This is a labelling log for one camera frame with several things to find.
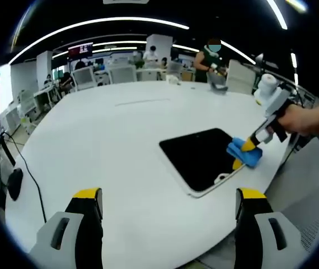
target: person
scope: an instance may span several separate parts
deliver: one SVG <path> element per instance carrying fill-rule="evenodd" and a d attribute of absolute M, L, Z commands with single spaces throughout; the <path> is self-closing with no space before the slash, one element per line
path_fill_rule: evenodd
<path fill-rule="evenodd" d="M 97 63 L 96 70 L 105 70 L 104 59 L 103 58 L 96 59 L 95 62 Z"/>
<path fill-rule="evenodd" d="M 85 63 L 82 60 L 80 60 L 80 61 L 78 61 L 76 63 L 75 70 L 78 70 L 78 69 L 81 69 L 81 68 L 84 68 L 84 67 L 86 67 Z"/>
<path fill-rule="evenodd" d="M 306 109 L 290 105 L 278 121 L 288 132 L 319 135 L 319 106 Z"/>
<path fill-rule="evenodd" d="M 71 83 L 73 82 L 71 75 L 69 72 L 65 72 L 64 76 L 60 78 L 60 94 L 64 92 L 65 94 L 68 94 L 72 88 Z"/>
<path fill-rule="evenodd" d="M 143 55 L 143 60 L 145 62 L 157 62 L 158 55 L 156 53 L 156 46 L 151 46 L 149 51 L 146 51 Z"/>
<path fill-rule="evenodd" d="M 48 75 L 46 76 L 46 80 L 44 81 L 44 85 L 46 85 L 46 84 L 48 84 L 48 83 L 52 83 L 52 82 L 53 82 L 53 80 L 51 79 L 51 75 L 48 74 Z"/>
<path fill-rule="evenodd" d="M 207 44 L 197 53 L 194 59 L 193 66 L 196 68 L 195 81 L 207 82 L 207 72 L 214 72 L 210 66 L 212 63 L 217 66 L 220 65 L 219 50 L 221 49 L 222 42 L 220 39 L 209 39 Z"/>
<path fill-rule="evenodd" d="M 161 60 L 161 68 L 166 69 L 167 68 L 167 57 L 163 57 Z"/>

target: green shirt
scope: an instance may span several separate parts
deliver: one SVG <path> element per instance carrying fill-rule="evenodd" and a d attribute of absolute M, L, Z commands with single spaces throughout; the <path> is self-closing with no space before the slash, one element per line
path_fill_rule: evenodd
<path fill-rule="evenodd" d="M 210 67 L 212 63 L 215 63 L 217 66 L 219 66 L 219 57 L 210 55 L 205 48 L 201 49 L 200 51 L 204 54 L 204 59 L 200 62 L 200 64 Z M 195 81 L 207 82 L 207 71 L 197 69 L 195 73 Z"/>

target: desk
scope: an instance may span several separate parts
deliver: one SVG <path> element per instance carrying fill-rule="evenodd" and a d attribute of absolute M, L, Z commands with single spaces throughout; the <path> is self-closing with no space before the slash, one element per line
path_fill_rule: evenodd
<path fill-rule="evenodd" d="M 51 106 L 51 108 L 54 107 L 53 101 L 52 101 L 51 98 L 50 98 L 50 92 L 53 91 L 53 90 L 55 91 L 55 94 L 57 95 L 57 97 L 58 97 L 59 100 L 60 100 L 60 99 L 61 99 L 61 96 L 60 96 L 60 94 L 59 94 L 59 92 L 58 92 L 58 89 L 56 88 L 55 85 L 51 85 L 51 86 L 49 86 L 49 87 L 47 87 L 47 88 L 45 88 L 45 89 L 42 89 L 42 90 L 37 91 L 36 93 L 34 93 L 34 100 L 35 100 L 35 105 L 36 105 L 37 108 L 40 107 L 39 102 L 37 101 L 37 97 L 38 97 L 39 95 L 41 95 L 41 94 L 47 94 L 48 99 L 49 99 L 49 105 Z"/>
<path fill-rule="evenodd" d="M 255 169 L 244 167 L 199 199 L 158 143 L 211 128 L 248 137 L 264 120 L 253 96 L 217 95 L 209 84 L 162 81 L 96 87 L 66 95 L 34 130 L 22 154 L 38 181 L 45 213 L 64 211 L 81 189 L 103 191 L 104 268 L 176 268 L 203 254 L 236 226 L 238 187 L 265 192 L 289 139 L 262 145 Z M 34 182 L 24 173 L 17 201 L 7 195 L 6 224 L 29 251 L 44 224 Z"/>

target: black tablet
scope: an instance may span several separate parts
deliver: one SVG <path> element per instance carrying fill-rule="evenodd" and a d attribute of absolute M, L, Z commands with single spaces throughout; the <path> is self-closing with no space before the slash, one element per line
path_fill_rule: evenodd
<path fill-rule="evenodd" d="M 159 146 L 187 185 L 202 192 L 214 185 L 218 175 L 234 171 L 234 157 L 227 153 L 230 142 L 230 135 L 215 128 L 164 140 Z"/>

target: human hand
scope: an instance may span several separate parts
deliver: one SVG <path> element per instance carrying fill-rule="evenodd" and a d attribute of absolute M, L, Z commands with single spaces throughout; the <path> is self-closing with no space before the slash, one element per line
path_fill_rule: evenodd
<path fill-rule="evenodd" d="M 301 108 L 297 105 L 290 105 L 285 111 L 284 116 L 278 119 L 278 122 L 288 132 L 297 132 L 302 135 L 309 133 L 309 126 L 313 118 L 310 115 L 310 109 Z"/>

